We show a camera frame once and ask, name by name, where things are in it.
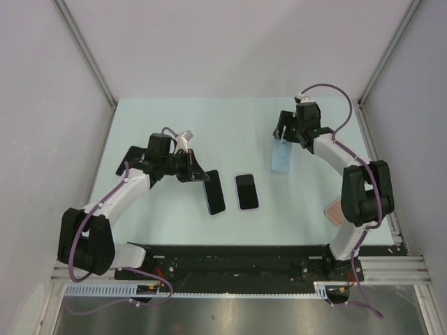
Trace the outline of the black phone teal edge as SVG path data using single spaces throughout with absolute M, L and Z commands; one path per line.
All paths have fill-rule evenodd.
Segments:
M 205 198 L 209 215 L 213 216 L 226 210 L 224 194 L 221 187 L 219 172 L 217 170 L 207 171 L 210 178 L 203 182 Z

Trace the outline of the light blue phone case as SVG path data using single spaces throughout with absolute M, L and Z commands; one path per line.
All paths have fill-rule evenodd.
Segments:
M 292 144 L 281 140 L 274 140 L 272 146 L 271 170 L 288 174 L 291 166 Z

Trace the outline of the lilac phone case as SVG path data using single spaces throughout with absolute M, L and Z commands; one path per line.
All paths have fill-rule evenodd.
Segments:
M 243 211 L 243 212 L 245 212 L 245 211 L 256 211 L 256 210 L 259 209 L 259 205 L 256 206 L 256 207 L 250 207 L 250 206 L 248 206 L 247 208 L 245 208 L 245 207 L 241 207 L 241 206 L 238 205 L 238 209 L 239 209 L 240 211 Z

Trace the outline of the blue phone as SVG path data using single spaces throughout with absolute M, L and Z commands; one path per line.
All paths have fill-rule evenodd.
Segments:
M 259 208 L 258 194 L 254 176 L 252 174 L 240 174 L 235 177 L 239 208 L 242 211 Z

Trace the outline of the black phone purple edge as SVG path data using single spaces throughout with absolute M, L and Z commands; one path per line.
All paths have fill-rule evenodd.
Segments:
M 121 163 L 119 164 L 118 168 L 116 169 L 115 174 L 117 176 L 121 176 L 125 171 L 125 163 L 128 163 L 131 165 L 131 163 L 135 159 L 141 159 L 144 156 L 144 153 L 146 151 L 146 148 L 137 147 L 137 146 L 131 146 L 125 156 L 123 157 Z

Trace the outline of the pink phone case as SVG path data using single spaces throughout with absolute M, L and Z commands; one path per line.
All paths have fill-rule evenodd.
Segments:
M 325 209 L 324 214 L 334 225 L 339 227 L 345 220 L 342 212 L 341 200 L 335 200 Z

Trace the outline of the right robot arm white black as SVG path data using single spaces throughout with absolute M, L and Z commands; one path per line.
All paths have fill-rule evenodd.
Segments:
M 308 97 L 295 98 L 295 111 L 280 112 L 272 135 L 280 143 L 299 144 L 342 177 L 340 205 L 346 221 L 328 245 L 331 257 L 322 262 L 323 274 L 338 280 L 368 232 L 379 229 L 385 216 L 394 212 L 389 165 L 383 160 L 366 161 L 338 140 L 333 129 L 322 127 L 321 109 Z

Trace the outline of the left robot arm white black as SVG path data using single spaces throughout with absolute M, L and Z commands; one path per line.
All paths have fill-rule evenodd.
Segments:
M 57 259 L 68 265 L 70 279 L 80 283 L 110 269 L 129 268 L 138 278 L 150 277 L 154 261 L 144 247 L 117 244 L 112 229 L 141 196 L 165 176 L 181 183 L 209 181 L 189 143 L 191 131 L 178 135 L 153 133 L 145 148 L 131 147 L 120 164 L 119 181 L 100 200 L 81 209 L 69 208 L 61 218 Z

